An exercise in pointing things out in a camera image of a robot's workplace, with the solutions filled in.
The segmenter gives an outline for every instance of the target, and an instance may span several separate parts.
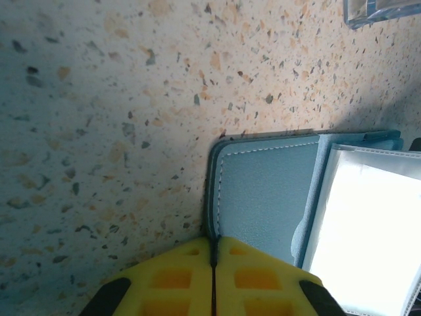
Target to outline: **white paper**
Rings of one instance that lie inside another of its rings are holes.
[[[404,315],[420,274],[421,181],[341,157],[323,211],[310,272],[345,310]]]

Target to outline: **speckled countertop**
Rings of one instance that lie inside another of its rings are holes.
[[[419,16],[354,32],[340,0],[4,0],[0,12],[7,315],[77,315],[105,277],[200,235],[219,138],[419,136]]]

